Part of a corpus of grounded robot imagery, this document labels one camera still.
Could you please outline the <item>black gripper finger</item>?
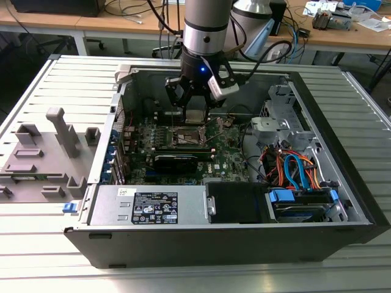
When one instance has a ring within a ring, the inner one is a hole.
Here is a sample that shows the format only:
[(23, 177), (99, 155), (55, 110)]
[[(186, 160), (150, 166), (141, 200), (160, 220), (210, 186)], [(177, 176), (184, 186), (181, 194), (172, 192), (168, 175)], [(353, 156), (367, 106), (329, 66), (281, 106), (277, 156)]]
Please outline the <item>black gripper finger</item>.
[(172, 106), (182, 109), (182, 119), (186, 119), (187, 105), (196, 89), (193, 81), (185, 76), (167, 78), (165, 89)]
[(209, 90), (204, 90), (203, 91), (203, 96), (205, 100), (205, 115), (204, 115), (204, 120), (207, 121), (209, 117), (209, 112), (211, 109), (214, 108), (220, 108), (223, 106), (225, 100), (215, 100), (213, 96), (211, 96), (211, 93)]

